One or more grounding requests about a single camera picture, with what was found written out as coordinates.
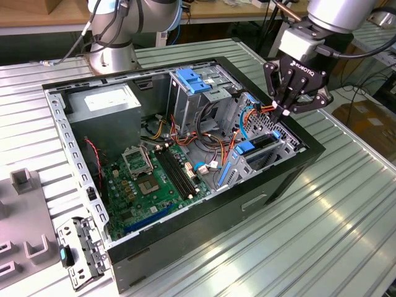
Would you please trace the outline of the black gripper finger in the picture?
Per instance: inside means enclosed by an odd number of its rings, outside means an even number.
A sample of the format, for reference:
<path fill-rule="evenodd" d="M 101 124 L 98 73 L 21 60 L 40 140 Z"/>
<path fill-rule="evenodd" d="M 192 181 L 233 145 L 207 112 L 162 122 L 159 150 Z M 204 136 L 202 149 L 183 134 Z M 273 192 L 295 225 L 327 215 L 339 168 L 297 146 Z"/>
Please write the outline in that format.
<path fill-rule="evenodd" d="M 328 92 L 326 86 L 320 88 L 319 90 L 292 90 L 288 87 L 288 91 L 289 94 L 287 99 L 284 101 L 283 106 L 286 109 L 283 111 L 283 117 L 281 119 L 289 116 L 291 113 L 305 113 L 326 107 L 334 100 L 333 96 Z M 309 93 L 314 94 L 309 101 L 298 101 L 300 97 Z"/>
<path fill-rule="evenodd" d="M 274 110 L 270 115 L 270 120 L 277 124 L 283 117 L 284 101 L 287 99 L 291 79 L 293 78 L 293 68 L 289 60 L 272 60 L 263 65 L 267 91 L 272 99 Z"/>

